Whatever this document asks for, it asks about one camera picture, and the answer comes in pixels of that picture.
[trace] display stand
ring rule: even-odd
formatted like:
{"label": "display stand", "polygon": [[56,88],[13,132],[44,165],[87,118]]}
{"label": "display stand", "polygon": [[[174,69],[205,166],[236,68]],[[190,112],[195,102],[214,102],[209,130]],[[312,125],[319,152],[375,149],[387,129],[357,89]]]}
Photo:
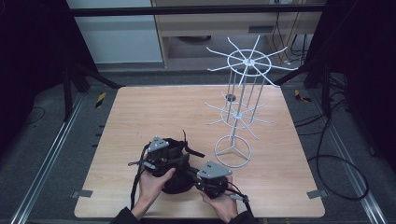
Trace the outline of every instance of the display stand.
{"label": "display stand", "polygon": [[[265,103],[259,105],[263,86],[268,82],[274,87],[279,87],[267,77],[268,72],[273,67],[283,70],[289,70],[289,71],[295,70],[295,69],[275,66],[271,63],[271,59],[269,57],[284,51],[286,48],[265,55],[260,51],[256,50],[259,40],[260,40],[260,36],[258,36],[253,49],[240,49],[231,41],[230,38],[228,38],[228,41],[236,48],[236,50],[231,54],[224,54],[207,48],[210,52],[227,57],[227,64],[228,64],[227,66],[223,66],[220,68],[208,69],[209,71],[214,72],[222,69],[231,70],[229,84],[228,84],[228,92],[227,94],[222,93],[225,99],[225,106],[216,107],[208,103],[206,103],[206,105],[208,105],[211,108],[215,108],[219,110],[221,116],[219,120],[208,123],[208,125],[212,125],[218,122],[224,122],[226,125],[231,127],[231,133],[229,135],[225,135],[221,137],[220,140],[216,143],[215,155],[218,158],[219,162],[221,162],[223,165],[233,168],[241,167],[247,164],[250,161],[251,151],[252,151],[248,141],[243,137],[236,135],[236,130],[248,129],[249,132],[256,139],[259,139],[259,137],[256,134],[254,134],[254,132],[250,129],[251,124],[253,124],[254,121],[259,121],[263,123],[272,122],[272,121],[255,118],[256,110],[265,106]],[[254,78],[252,84],[248,84],[247,82],[247,79],[249,77]],[[259,87],[260,88],[259,95],[257,97],[254,97],[253,91],[257,86],[256,82],[258,81],[258,77],[263,77],[263,80]],[[242,88],[238,101],[236,101],[237,97],[235,96],[235,88]],[[222,148],[220,146],[220,143],[227,140],[230,141],[230,146],[226,148]],[[236,165],[229,164],[228,162],[221,159],[221,155],[227,153],[235,153],[236,155],[242,157],[244,159],[244,162]]]}

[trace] light wood surface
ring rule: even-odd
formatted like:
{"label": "light wood surface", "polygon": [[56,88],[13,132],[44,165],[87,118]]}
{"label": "light wood surface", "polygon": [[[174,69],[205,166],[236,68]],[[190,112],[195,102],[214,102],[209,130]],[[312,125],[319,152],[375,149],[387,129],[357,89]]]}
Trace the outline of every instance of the light wood surface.
{"label": "light wood surface", "polygon": [[[143,146],[155,135],[183,140],[184,130],[190,148],[206,154],[203,159],[191,156],[191,166],[200,169],[207,160],[219,162],[214,146],[231,128],[224,122],[207,125],[219,120],[220,112],[205,103],[223,107],[222,91],[226,94],[227,86],[121,88],[83,186],[93,194],[78,199],[75,215],[114,217],[124,206],[129,207],[137,167],[127,164],[138,160]],[[255,121],[250,126],[260,140],[246,129],[236,131],[249,142],[252,158],[241,168],[230,168],[233,182],[249,197],[255,217],[323,216],[321,199],[311,200],[306,194],[317,187],[281,89],[265,86],[263,103],[266,105],[257,110],[256,119],[273,123]],[[223,159],[240,162],[233,153]],[[246,207],[238,202],[238,209],[241,212]],[[177,195],[162,192],[146,217],[217,216],[192,188]]]}

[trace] tape piece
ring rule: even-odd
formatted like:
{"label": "tape piece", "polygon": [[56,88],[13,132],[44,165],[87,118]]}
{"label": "tape piece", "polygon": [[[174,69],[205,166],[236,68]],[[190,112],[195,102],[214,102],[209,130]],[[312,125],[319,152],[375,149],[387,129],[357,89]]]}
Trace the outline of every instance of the tape piece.
{"label": "tape piece", "polygon": [[304,102],[311,102],[311,98],[308,97],[301,97],[300,92],[298,90],[294,91],[294,98],[296,98],[297,100],[300,101],[304,101]]}
{"label": "tape piece", "polygon": [[92,193],[93,193],[92,190],[86,190],[86,189],[82,189],[80,191],[74,190],[70,195],[70,198],[78,198],[78,197],[91,198]]}
{"label": "tape piece", "polygon": [[323,189],[323,190],[319,190],[319,189],[312,190],[312,191],[307,192],[306,194],[308,195],[309,199],[324,198],[324,197],[329,196],[329,193],[325,189]]}
{"label": "tape piece", "polygon": [[105,96],[106,96],[105,92],[100,93],[95,108],[100,108],[102,106],[102,103],[105,100]]}

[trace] person's left hand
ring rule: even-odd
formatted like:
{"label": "person's left hand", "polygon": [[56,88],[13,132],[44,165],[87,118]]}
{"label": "person's left hand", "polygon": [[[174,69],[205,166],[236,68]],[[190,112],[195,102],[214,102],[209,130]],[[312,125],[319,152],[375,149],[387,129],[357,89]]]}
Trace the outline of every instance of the person's left hand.
{"label": "person's left hand", "polygon": [[142,173],[139,179],[139,199],[131,210],[137,220],[146,214],[175,170],[175,168],[172,168],[161,177],[155,177],[147,170]]}

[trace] person's right hand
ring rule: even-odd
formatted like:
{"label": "person's right hand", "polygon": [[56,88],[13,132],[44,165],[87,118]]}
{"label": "person's right hand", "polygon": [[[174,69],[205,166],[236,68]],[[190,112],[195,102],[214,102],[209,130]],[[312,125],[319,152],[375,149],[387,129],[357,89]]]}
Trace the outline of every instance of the person's right hand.
{"label": "person's right hand", "polygon": [[[227,175],[227,180],[230,183],[233,183],[233,177]],[[231,184],[228,185],[228,188],[231,189],[233,186]],[[230,197],[230,194],[227,194],[227,191],[224,192],[221,197],[216,199],[210,199],[207,195],[200,191],[202,199],[205,203],[210,204],[213,207],[218,217],[223,220],[225,223],[229,223],[232,218],[238,216],[238,208],[236,206],[236,200]]]}

